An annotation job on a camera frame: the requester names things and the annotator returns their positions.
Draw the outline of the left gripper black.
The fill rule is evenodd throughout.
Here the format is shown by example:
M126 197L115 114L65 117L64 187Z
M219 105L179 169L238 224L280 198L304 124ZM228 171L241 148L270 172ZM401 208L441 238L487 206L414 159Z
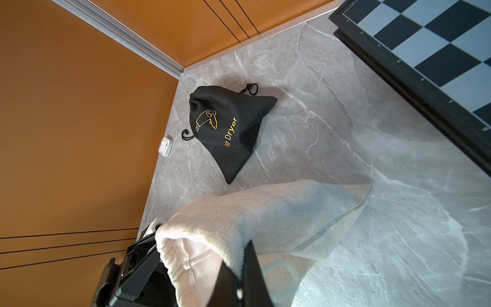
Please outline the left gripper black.
M156 219L130 245L120 264L112 258L104 268L92 306L176 306L175 287L161 261L155 239L163 222ZM222 262L207 307L238 307L239 280Z

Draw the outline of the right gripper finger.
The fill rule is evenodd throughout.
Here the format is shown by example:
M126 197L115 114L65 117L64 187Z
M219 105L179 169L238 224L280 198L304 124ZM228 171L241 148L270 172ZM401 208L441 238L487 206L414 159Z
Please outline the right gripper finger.
M274 306L268 293L252 241L250 241L245 248L244 265L240 284L242 289L242 299L240 300L242 306Z

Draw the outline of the beige drawstring bag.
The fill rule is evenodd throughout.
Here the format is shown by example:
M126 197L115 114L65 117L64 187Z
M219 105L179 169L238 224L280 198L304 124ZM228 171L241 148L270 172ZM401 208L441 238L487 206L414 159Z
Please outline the beige drawstring bag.
M252 243L273 305L291 306L308 271L357 221L370 189L298 180L193 200L155 235L177 304L205 306L221 265L241 277Z

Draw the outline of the black cloth bag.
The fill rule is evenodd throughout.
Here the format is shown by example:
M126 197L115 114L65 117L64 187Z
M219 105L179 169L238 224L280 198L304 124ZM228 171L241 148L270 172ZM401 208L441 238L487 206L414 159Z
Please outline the black cloth bag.
M196 138L212 155L227 184L251 157L263 118L277 98L252 92L256 83L234 92L220 86L200 86L189 97L189 123L181 138Z

